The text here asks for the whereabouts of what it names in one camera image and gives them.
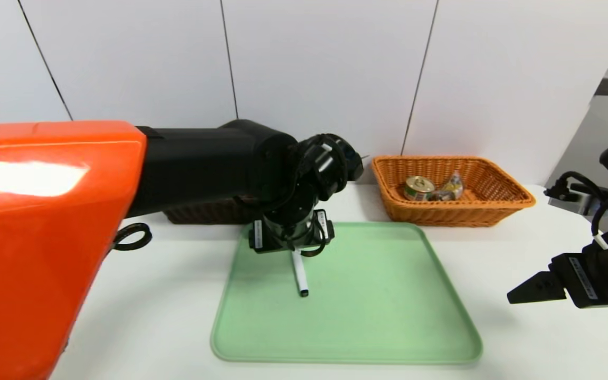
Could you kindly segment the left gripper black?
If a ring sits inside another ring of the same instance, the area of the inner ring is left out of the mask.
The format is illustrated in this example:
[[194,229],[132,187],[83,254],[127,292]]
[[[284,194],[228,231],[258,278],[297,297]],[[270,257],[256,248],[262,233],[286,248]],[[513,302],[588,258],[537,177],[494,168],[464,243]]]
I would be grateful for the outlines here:
[[299,250],[301,254],[319,254],[335,238],[333,222],[323,209],[311,210],[299,220],[286,218],[284,223],[269,216],[249,227],[249,247],[256,253]]

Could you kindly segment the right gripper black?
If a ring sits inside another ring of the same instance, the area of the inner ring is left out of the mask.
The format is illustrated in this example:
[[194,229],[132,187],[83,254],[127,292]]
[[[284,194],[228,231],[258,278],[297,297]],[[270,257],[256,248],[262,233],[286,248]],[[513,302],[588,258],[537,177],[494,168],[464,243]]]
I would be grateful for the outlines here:
[[541,271],[507,293],[511,305],[567,298],[577,308],[608,307],[608,233],[593,237],[581,253],[562,253]]

